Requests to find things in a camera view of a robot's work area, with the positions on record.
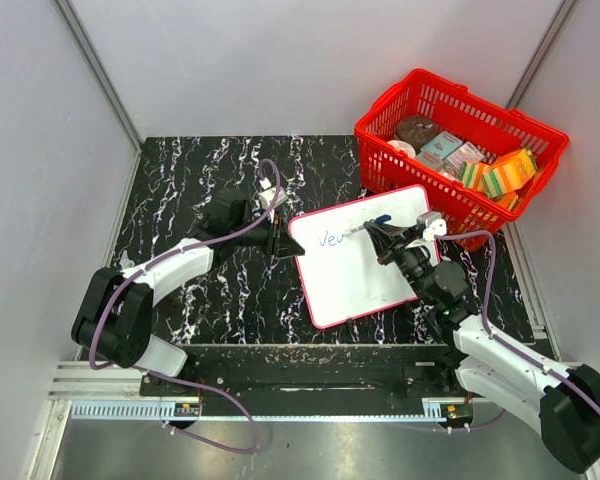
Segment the white blue whiteboard marker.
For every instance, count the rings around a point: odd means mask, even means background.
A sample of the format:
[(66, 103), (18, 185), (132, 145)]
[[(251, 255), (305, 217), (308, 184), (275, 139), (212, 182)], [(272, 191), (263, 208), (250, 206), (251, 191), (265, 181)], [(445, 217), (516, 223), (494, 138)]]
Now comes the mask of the white blue whiteboard marker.
[(376, 217), (375, 219), (368, 220), (368, 221), (364, 222), (363, 224), (360, 224), (358, 226), (355, 226), (353, 228), (346, 230), (343, 233), (343, 236), (346, 237), (346, 236), (353, 235), (357, 232), (365, 230), (367, 227), (369, 227), (371, 225), (383, 225), (383, 224), (387, 223), (388, 221), (390, 221), (391, 219), (392, 219), (392, 217), (389, 214), (380, 215), (380, 216)]

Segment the pink framed whiteboard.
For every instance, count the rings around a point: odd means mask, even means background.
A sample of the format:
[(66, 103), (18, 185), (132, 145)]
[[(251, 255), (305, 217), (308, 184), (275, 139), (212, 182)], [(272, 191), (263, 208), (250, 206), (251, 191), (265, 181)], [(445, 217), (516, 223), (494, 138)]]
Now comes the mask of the pink framed whiteboard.
[(291, 219), (288, 232), (305, 250), (296, 264), (314, 327), (326, 329), (416, 299), (397, 266), (377, 262), (369, 235), (352, 230), (381, 215), (410, 227), (428, 210), (425, 189), (413, 185)]

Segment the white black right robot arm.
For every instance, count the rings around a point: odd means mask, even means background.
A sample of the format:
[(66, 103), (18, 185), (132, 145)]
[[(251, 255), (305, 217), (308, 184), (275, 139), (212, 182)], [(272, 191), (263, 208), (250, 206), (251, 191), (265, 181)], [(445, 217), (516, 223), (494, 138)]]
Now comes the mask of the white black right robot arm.
[(464, 269), (453, 261), (432, 263), (428, 244), (449, 239), (436, 212), (410, 227), (377, 220), (362, 226), (377, 261), (395, 266), (430, 310), (432, 333), (452, 348), (434, 375), (448, 396), (463, 390), (488, 399), (523, 421), (568, 470), (582, 474), (600, 460), (600, 374), (581, 364), (548, 358), (497, 329), (478, 308)]

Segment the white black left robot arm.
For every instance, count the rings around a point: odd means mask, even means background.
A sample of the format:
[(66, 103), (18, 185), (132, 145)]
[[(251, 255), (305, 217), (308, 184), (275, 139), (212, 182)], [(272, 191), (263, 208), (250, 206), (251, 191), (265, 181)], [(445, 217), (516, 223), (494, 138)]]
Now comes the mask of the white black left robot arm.
[(191, 392), (197, 381), (188, 354), (152, 333), (154, 308), (187, 282), (219, 267), (240, 248), (259, 248), (273, 259), (301, 256), (276, 208), (287, 201), (279, 187), (258, 194), (264, 211), (254, 219), (250, 199), (228, 190), (213, 198), (193, 236), (165, 253), (126, 269), (103, 267), (89, 283), (71, 330), (71, 339), (92, 360), (162, 375), (175, 395)]

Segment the red plastic shopping basket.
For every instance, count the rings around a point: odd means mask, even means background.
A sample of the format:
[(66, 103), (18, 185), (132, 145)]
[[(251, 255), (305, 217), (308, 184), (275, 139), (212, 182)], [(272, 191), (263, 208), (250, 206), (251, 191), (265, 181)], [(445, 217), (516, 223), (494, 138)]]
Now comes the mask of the red plastic shopping basket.
[[(389, 145), (398, 123), (421, 115), (439, 130), (471, 142), (488, 162), (527, 147), (536, 157), (536, 175), (521, 189), (509, 211), (485, 195), (464, 188), (421, 166)], [(568, 136), (517, 109), (504, 109), (465, 86), (424, 69), (412, 70), (380, 95), (354, 127), (363, 188), (380, 194), (407, 186), (424, 188), (431, 209), (443, 214), (450, 234), (476, 230), (496, 233), (516, 221), (554, 176)]]

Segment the white tape roll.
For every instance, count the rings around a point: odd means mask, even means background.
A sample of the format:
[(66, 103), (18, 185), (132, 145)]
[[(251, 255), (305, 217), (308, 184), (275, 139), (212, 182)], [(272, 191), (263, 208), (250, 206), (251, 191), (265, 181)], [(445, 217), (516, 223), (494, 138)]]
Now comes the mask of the white tape roll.
[(388, 141), (388, 144), (397, 152), (405, 154), (409, 158), (414, 158), (417, 155), (416, 149), (402, 140), (392, 139)]

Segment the yellow green sponge pack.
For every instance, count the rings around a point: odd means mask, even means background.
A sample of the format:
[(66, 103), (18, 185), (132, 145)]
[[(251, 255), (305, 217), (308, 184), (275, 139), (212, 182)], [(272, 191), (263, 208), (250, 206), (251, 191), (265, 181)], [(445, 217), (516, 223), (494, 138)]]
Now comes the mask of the yellow green sponge pack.
[(483, 193), (482, 176), (488, 168), (489, 165), (484, 162), (464, 162), (458, 172), (457, 179), (465, 188)]

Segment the brown round item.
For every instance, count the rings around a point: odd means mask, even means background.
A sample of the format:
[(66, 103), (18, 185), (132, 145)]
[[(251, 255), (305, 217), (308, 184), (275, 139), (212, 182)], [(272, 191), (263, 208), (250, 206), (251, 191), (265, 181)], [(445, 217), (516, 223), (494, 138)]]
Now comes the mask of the brown round item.
[(427, 117), (412, 115), (395, 127), (394, 138), (410, 144), (416, 150), (430, 142), (438, 132), (438, 125)]

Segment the teal small box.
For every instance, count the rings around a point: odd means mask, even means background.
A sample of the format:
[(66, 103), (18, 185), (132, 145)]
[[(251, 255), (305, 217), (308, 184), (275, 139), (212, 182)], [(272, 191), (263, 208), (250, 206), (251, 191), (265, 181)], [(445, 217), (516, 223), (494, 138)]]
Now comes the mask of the teal small box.
[(443, 131), (426, 143), (421, 152), (437, 156), (441, 160), (446, 159), (463, 145), (463, 141), (448, 131)]

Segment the pink white small box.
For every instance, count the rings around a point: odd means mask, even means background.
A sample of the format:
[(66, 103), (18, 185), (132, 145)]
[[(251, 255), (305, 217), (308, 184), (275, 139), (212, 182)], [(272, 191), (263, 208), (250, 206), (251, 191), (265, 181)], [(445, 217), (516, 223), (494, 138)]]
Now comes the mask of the pink white small box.
[(458, 176), (465, 163), (482, 162), (485, 155), (471, 142), (465, 142), (444, 159), (443, 169)]

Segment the orange sponge pack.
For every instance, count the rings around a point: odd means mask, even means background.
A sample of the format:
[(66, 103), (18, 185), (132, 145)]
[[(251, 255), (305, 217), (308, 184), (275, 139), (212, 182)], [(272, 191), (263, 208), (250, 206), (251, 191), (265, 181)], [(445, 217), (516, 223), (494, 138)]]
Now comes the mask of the orange sponge pack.
[(484, 193), (489, 198), (517, 192), (537, 173), (536, 156), (528, 148), (499, 157), (481, 175)]

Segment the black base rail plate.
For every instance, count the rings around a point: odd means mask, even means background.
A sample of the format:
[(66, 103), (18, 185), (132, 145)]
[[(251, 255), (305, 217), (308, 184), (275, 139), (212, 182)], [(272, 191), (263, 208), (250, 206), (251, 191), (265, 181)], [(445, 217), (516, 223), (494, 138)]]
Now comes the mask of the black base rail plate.
[(446, 345), (190, 345), (177, 379), (226, 392), (334, 388), (466, 398)]

